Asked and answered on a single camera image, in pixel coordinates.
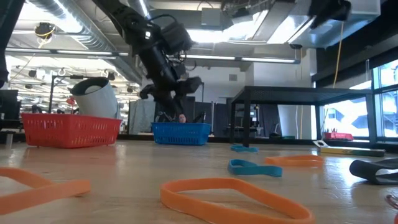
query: white container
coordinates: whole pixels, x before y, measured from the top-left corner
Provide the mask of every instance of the white container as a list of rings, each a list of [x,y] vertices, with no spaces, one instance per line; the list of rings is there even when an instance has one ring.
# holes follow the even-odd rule
[[[118,101],[107,78],[95,77],[77,83],[70,93],[79,106],[79,114],[101,118],[120,118]]]

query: black table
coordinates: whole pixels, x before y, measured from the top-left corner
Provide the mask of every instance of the black table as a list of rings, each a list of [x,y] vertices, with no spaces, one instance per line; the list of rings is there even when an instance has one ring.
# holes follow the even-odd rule
[[[317,139],[321,139],[321,111],[320,107],[345,100],[366,98],[368,111],[369,143],[376,142],[376,115],[372,90],[350,90],[333,88],[299,88],[299,87],[271,87],[245,86],[232,100],[231,127],[235,127],[236,104],[244,104],[243,115],[243,146],[249,146],[250,135],[250,104],[269,105],[313,105],[315,106],[317,122]],[[234,131],[229,132],[231,143],[234,142]]]

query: blue rubber band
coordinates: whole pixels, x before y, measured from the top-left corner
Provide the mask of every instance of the blue rubber band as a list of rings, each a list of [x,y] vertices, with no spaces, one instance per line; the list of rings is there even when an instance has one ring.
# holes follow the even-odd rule
[[[257,164],[242,159],[231,159],[228,171],[234,175],[270,175],[282,177],[282,168],[278,166],[258,166]]]
[[[231,150],[235,152],[258,152],[259,149],[256,147],[244,147],[240,145],[231,146]]]

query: rubber band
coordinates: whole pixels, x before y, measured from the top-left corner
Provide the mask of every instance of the rubber band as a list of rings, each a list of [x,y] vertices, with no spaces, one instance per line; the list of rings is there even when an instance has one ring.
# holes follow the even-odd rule
[[[282,168],[278,166],[258,166],[257,164],[242,159],[231,159],[228,171],[234,175],[270,175],[282,177]]]
[[[275,166],[320,167],[323,166],[324,161],[320,156],[304,155],[267,157],[265,163]]]
[[[291,218],[276,218],[226,208],[178,194],[185,190],[208,189],[237,190]],[[315,224],[312,212],[303,205],[235,178],[205,178],[167,182],[160,187],[160,200],[173,210],[215,224]]]
[[[258,152],[259,149],[256,147],[245,147],[240,145],[231,146],[231,150],[235,152]]]
[[[0,215],[90,191],[90,182],[88,180],[72,180],[57,184],[29,171],[17,168],[0,167],[0,176],[8,177],[33,188],[0,196]]]

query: red basket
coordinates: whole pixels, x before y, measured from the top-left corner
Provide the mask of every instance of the red basket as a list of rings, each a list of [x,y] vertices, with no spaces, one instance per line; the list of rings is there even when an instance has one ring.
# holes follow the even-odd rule
[[[76,148],[114,144],[121,120],[72,114],[22,113],[30,146]]]

